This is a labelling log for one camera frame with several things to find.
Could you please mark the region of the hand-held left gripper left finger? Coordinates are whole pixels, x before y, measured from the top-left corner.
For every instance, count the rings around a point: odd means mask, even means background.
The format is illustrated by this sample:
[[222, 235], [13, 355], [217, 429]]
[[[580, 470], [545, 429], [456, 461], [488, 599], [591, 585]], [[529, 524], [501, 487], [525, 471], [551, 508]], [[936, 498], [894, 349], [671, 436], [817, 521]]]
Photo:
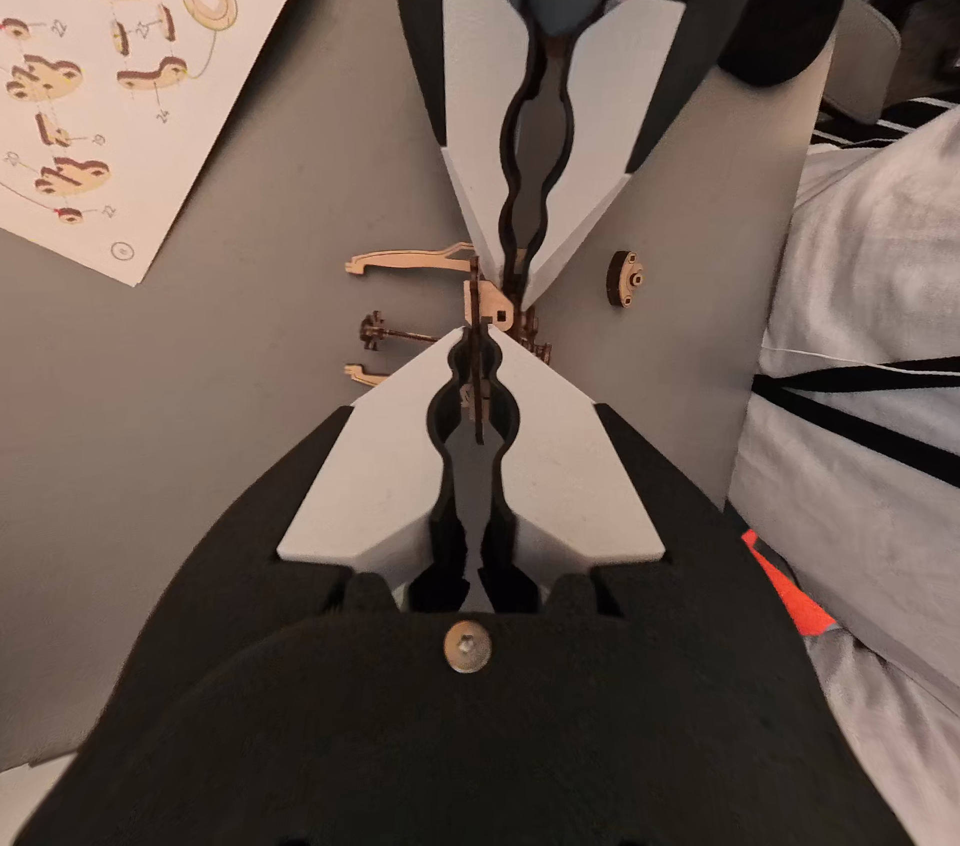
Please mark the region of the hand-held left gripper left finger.
[[448, 440], [460, 424], [460, 330], [360, 397], [276, 549], [375, 574], [411, 607], [460, 604]]

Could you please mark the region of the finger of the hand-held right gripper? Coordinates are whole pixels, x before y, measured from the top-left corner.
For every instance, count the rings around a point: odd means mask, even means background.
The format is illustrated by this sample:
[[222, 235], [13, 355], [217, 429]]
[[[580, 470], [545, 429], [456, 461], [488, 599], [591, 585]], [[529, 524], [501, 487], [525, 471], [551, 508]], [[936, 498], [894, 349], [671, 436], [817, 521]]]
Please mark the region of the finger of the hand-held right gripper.
[[528, 71], [527, 24], [510, 0], [441, 0], [446, 140], [441, 154], [486, 277], [505, 272], [510, 193], [501, 137]]
[[533, 305], [629, 181], [627, 168], [686, 6], [622, 0], [577, 38], [566, 94], [569, 156], [546, 195], [546, 233], [529, 264], [523, 306]]

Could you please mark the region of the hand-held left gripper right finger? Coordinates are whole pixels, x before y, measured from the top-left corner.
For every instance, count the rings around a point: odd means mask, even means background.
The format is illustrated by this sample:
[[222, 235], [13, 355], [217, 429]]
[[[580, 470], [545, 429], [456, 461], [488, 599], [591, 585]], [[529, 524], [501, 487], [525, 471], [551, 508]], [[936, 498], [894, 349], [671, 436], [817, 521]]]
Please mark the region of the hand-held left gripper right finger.
[[666, 547], [594, 401], [510, 336], [493, 332], [490, 419], [515, 529], [510, 563], [540, 588], [595, 567], [660, 561]]

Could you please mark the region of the dark wooden model part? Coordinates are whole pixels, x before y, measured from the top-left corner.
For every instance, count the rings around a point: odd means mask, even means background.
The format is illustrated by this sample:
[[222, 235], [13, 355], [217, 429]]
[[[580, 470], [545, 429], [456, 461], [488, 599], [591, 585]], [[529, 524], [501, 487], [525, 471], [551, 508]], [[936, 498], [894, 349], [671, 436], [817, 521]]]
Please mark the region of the dark wooden model part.
[[469, 260], [469, 278], [467, 282], [469, 308], [469, 365], [470, 386], [472, 392], [474, 437], [479, 446], [484, 445], [484, 396], [483, 396], [483, 318], [481, 316], [481, 296], [479, 288], [479, 260], [476, 256]]

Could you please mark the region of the wooden crossbow model assembly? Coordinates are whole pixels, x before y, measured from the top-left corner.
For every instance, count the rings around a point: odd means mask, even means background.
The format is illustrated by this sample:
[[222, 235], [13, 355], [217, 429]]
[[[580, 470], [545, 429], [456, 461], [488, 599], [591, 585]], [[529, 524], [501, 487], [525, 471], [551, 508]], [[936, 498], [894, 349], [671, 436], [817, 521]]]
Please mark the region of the wooden crossbow model assembly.
[[[346, 261], [344, 270], [348, 274], [361, 276], [371, 267], [429, 268], [463, 273], [466, 276], [463, 282], [465, 323], [475, 325], [482, 321], [494, 327], [504, 336], [514, 339], [520, 347], [544, 365], [550, 366], [551, 345], [536, 343], [539, 322], [535, 310], [531, 308], [526, 312], [517, 312], [515, 302], [481, 272], [478, 257], [471, 243], [461, 241], [441, 250], [407, 249], [362, 253]], [[439, 342], [439, 338], [435, 336], [388, 328], [381, 312], [378, 311], [366, 315], [362, 320], [359, 337], [365, 350], [368, 351], [376, 351], [382, 339], [391, 337], [411, 339], [428, 345]], [[370, 388], [376, 388], [389, 379], [386, 374], [368, 373], [360, 363], [348, 363], [343, 370], [354, 383]], [[462, 408], [468, 411], [471, 420], [479, 419], [476, 407], [476, 390], [479, 389], [483, 400], [482, 419], [488, 421], [491, 399], [489, 386], [489, 380], [484, 378], [480, 381], [470, 380], [461, 387]]]

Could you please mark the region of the round wooden disc part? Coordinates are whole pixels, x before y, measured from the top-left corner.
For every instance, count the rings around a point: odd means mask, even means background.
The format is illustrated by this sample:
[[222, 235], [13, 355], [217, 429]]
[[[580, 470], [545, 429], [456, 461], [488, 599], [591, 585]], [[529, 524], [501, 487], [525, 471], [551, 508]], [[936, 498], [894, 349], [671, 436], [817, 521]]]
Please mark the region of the round wooden disc part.
[[631, 250], [614, 253], [606, 270], [606, 296], [611, 306], [628, 309], [633, 304], [635, 291], [644, 280], [643, 266]]

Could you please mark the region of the illustrated instruction booklet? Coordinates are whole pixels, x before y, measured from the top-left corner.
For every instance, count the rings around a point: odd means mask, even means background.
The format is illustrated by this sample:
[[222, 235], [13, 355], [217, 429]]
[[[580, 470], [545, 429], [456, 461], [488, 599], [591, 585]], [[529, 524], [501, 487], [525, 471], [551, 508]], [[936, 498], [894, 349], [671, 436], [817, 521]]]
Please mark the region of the illustrated instruction booklet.
[[134, 286], [287, 0], [1, 0], [1, 227]]

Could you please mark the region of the white cardboard box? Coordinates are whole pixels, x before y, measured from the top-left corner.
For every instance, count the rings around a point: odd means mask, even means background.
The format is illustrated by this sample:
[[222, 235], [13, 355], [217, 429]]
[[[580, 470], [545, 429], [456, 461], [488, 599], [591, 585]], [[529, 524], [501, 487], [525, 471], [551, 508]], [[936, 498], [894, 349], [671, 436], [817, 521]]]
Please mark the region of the white cardboard box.
[[76, 751], [72, 751], [43, 763], [24, 764], [1, 772], [1, 845], [14, 843], [76, 755]]

